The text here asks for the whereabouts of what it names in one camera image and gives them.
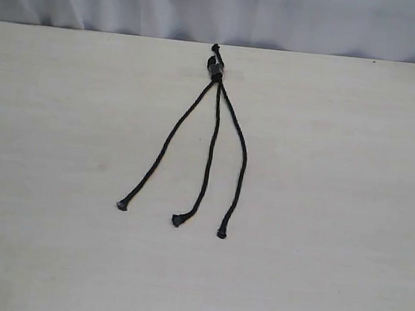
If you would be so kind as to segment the white backdrop curtain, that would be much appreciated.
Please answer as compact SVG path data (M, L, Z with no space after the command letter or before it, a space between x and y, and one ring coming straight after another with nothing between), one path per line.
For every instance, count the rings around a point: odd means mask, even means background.
M415 0L0 0L0 20L415 63Z

